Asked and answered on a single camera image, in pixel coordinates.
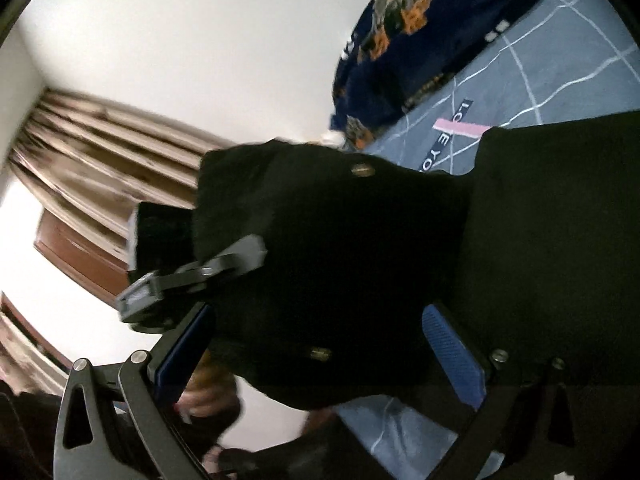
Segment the person's left hand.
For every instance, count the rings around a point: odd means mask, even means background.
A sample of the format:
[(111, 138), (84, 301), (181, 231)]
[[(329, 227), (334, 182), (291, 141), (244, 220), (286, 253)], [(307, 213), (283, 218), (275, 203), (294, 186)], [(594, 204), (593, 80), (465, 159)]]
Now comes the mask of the person's left hand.
[(236, 377), (206, 350), (174, 404), (174, 409), (190, 422), (205, 420), (228, 428), (242, 412)]

